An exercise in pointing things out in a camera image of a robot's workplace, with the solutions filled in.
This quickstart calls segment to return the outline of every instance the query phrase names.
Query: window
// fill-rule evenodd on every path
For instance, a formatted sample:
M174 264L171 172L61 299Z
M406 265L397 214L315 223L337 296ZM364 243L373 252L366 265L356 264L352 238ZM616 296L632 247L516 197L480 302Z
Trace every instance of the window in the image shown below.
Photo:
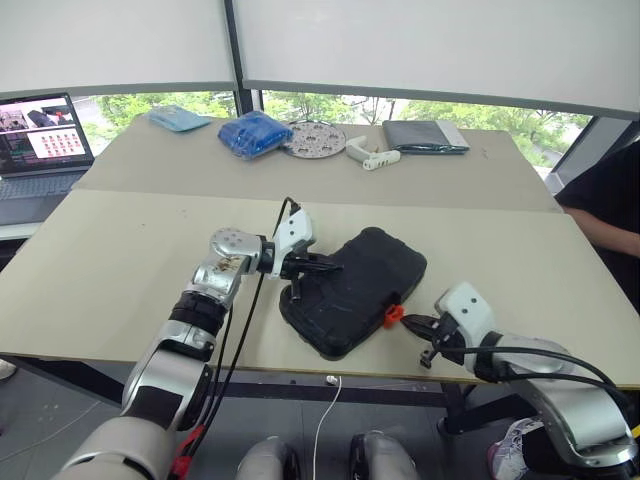
M168 92L72 98L89 146L99 155L131 120L158 105L179 105L212 117L236 116L233 92Z
M451 120L459 128L506 130L541 177L558 163L589 115L469 103L265 91L265 113L299 119L379 125L383 120Z

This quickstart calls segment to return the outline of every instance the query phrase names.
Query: trees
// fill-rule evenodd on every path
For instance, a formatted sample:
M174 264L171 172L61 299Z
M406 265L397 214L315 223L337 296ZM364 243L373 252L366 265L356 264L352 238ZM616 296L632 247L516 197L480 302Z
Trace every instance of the trees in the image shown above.
M467 103L277 91L265 91L263 95L265 112L283 122L324 120L379 125L395 115L403 120L451 120L460 128L506 130L523 155L534 165L542 166L551 166L543 156L545 150L564 153L569 147L567 132L575 133L584 128L590 118L549 110ZM216 117L236 115L231 92L106 95L96 97L96 102L110 125L85 124L92 143L108 143L136 115L157 105L176 104L198 114Z
M159 105L179 105L201 115L236 115L232 92L169 92L101 95L93 98L107 122L87 122L83 129L92 149L102 149L139 114Z
M264 111L282 122L324 120L351 123L355 112L342 95L298 92L264 92Z
M98 105L116 133L124 130L133 118L159 105L179 105L194 113L214 117L235 115L231 92L171 92L104 95L97 97Z
M527 160L534 165L551 166L543 157L543 150L564 153L569 148L569 143L563 139L565 132L572 125L584 128L590 117L549 110L412 100L402 110L400 118L451 120L460 128L506 130Z

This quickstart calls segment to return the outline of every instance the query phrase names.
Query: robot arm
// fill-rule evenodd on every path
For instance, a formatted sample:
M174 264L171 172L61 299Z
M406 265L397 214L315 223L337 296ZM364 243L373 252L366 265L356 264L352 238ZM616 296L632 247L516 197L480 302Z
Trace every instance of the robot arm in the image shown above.
M637 460L638 447L631 431L606 390L563 379L518 378L528 374L568 375L578 368L574 363L510 352L508 348L500 351L502 347L533 348L561 357L568 355L567 350L549 340L498 331L491 307L469 283L449 289L435 307L438 319L418 315L403 319L413 333L432 343L433 349L422 355L424 366L430 368L431 360L441 353L480 379L507 379L516 393L538 410L556 451L573 467L604 468ZM483 351L482 347L497 348Z
M122 413L98 427L55 479L167 478L175 432L192 428L205 404L208 362L242 276L260 272L295 283L300 273L340 268L307 253L314 241L311 220L297 204L271 242L234 229L217 231L169 320L133 368Z

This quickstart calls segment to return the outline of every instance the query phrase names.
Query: white cable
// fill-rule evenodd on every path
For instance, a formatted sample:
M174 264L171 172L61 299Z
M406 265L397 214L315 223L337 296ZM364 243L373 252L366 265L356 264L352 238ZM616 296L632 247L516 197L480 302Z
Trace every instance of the white cable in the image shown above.
M45 442L48 442L49 440L51 440L52 438L55 438L56 436L60 435L62 432L64 432L67 428L69 428L70 426L74 425L76 422L78 422L79 420L81 420L82 418L86 417L91 410L93 410L94 408L96 408L98 405L100 404L100 402L95 402L93 405L91 405L89 408L87 408L84 412L82 412L80 414L80 416L78 416L75 420L70 421L69 423L67 423L65 426L59 428L58 430L56 430L55 432L53 432L51 435L49 435L48 437L43 438L42 440L40 440L39 442L34 443L33 445L29 445L28 447L24 447L21 448L20 450L16 450L13 453L10 453L9 455L7 455L6 457L2 457L0 458L0 463L6 462L7 460L15 457L16 455L20 455L21 453L24 453L28 450L31 450L32 448L36 448L39 445L42 445Z
M325 417L331 411L333 406L336 404L336 400L338 400L338 396L340 395L340 390L342 390L342 377L338 377L338 391L336 392L336 396L333 397L333 402L329 405L329 408L324 412L322 418L320 418L320 422L318 423L318 428L316 429L316 440L313 443L313 480L316 480L316 457L318 453L318 435L320 434L320 427L322 426L322 422L324 422Z

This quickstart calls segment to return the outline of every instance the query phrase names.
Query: tabletop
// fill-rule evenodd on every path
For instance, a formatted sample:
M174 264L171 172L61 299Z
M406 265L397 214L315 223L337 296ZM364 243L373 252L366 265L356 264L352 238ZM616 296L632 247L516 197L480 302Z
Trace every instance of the tabletop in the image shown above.
M136 118L75 185L93 189L360 205L504 209L560 212L533 167L507 132L462 130L471 149L464 155L403 155L399 163L365 171L340 153L301 159L282 151L253 161L234 156L212 123L174 133ZM387 150L381 127L340 125L366 148Z
M504 330L554 340L623 387L640 388L638 316L578 227L544 212L331 204L296 198L330 253L379 226L429 262L405 303L435 314L453 284L471 282ZM280 202L196 195L75 190L0 275L0 351L82 360L136 361L222 227L269 234ZM236 299L231 345L257 277ZM470 381L401 325L380 329L344 359L321 358L282 319L283 281L266 281L243 368Z

